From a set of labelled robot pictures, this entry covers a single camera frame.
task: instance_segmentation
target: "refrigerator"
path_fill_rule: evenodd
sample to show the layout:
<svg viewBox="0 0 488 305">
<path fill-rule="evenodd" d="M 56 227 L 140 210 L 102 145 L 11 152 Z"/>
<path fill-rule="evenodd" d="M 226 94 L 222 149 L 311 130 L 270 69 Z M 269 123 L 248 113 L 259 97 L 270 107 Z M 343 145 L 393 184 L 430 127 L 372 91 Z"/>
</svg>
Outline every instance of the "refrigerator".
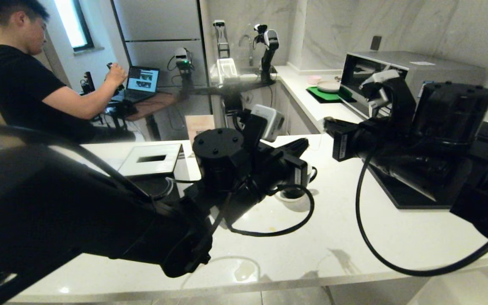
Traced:
<svg viewBox="0 0 488 305">
<path fill-rule="evenodd" d="M 197 0 L 112 0 L 122 42 L 132 66 L 159 68 L 159 91 L 178 92 L 181 78 L 174 52 L 183 47 L 191 52 L 195 87 L 208 85 L 201 15 Z M 187 139 L 186 115 L 212 114 L 207 96 L 165 108 L 154 115 L 163 141 Z"/>
</svg>

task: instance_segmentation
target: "white countertop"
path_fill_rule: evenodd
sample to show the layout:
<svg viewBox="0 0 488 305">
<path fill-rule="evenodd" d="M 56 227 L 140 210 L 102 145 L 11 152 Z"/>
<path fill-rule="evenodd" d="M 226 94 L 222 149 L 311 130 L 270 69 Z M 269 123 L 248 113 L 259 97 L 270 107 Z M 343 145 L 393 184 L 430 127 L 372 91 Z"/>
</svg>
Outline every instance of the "white countertop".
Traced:
<svg viewBox="0 0 488 305">
<path fill-rule="evenodd" d="M 316 108 L 310 114 L 317 115 Z M 300 136 L 279 137 L 273 146 Z M 302 158 L 319 170 L 309 185 L 316 201 L 310 221 L 286 236 L 254 238 L 218 228 L 212 256 L 193 274 L 167 278 L 157 265 L 80 255 L 23 291 L 14 302 L 106 302 L 324 286 L 404 277 L 381 264 L 362 241 L 355 218 L 355 191 L 362 162 L 331 158 L 328 135 L 311 135 Z M 85 145 L 118 167 L 134 145 L 188 141 Z M 187 159 L 190 178 L 200 178 L 194 158 Z M 378 183 L 366 174 L 362 218 L 379 253 L 405 268 L 432 268 L 453 263 L 486 242 L 468 222 L 447 211 L 397 210 Z M 280 230 L 304 216 L 307 203 L 282 203 L 267 197 L 242 217 L 235 228 Z M 488 266 L 488 254 L 469 268 Z"/>
<path fill-rule="evenodd" d="M 309 75 L 299 75 L 290 66 L 275 66 L 277 70 L 276 80 L 281 82 L 292 95 L 302 111 L 312 121 L 319 131 L 323 130 L 323 118 L 332 116 L 333 118 L 346 120 L 352 123 L 359 123 L 362 119 L 351 112 L 343 103 L 319 103 L 306 88 L 311 87 L 307 80 Z M 335 79 L 335 73 L 321 75 L 322 80 Z"/>
</svg>

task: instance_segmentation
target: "man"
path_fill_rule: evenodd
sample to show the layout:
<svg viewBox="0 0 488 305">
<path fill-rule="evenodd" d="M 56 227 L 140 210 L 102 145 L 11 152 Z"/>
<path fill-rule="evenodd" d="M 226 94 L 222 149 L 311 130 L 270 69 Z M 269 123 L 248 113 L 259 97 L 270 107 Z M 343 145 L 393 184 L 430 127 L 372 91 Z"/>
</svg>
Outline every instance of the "man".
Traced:
<svg viewBox="0 0 488 305">
<path fill-rule="evenodd" d="M 38 0 L 0 0 L 0 112 L 8 125 L 77 143 L 114 140 L 89 120 L 102 112 L 127 75 L 113 64 L 98 90 L 81 96 L 33 55 L 42 52 L 49 15 Z"/>
</svg>

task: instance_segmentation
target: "laptop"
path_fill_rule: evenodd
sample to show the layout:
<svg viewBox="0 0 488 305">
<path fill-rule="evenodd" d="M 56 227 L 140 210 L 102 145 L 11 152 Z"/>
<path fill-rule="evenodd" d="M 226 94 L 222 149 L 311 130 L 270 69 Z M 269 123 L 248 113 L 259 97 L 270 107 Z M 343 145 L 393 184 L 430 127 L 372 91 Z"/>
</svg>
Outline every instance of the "laptop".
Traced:
<svg viewBox="0 0 488 305">
<path fill-rule="evenodd" d="M 114 102 L 131 102 L 132 104 L 151 98 L 157 91 L 159 69 L 131 66 L 128 73 L 128 84 L 120 94 L 112 97 Z"/>
</svg>

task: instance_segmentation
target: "black t-shirt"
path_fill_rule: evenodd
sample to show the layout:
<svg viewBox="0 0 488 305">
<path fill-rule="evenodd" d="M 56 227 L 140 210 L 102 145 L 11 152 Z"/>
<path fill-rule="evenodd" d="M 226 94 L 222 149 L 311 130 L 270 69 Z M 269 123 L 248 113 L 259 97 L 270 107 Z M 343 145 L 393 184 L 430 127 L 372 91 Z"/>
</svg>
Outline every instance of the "black t-shirt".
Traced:
<svg viewBox="0 0 488 305">
<path fill-rule="evenodd" d="M 84 143 L 95 135 L 88 120 L 43 103 L 65 86 L 33 56 L 0 45 L 0 113 L 8 125 L 41 130 Z"/>
</svg>

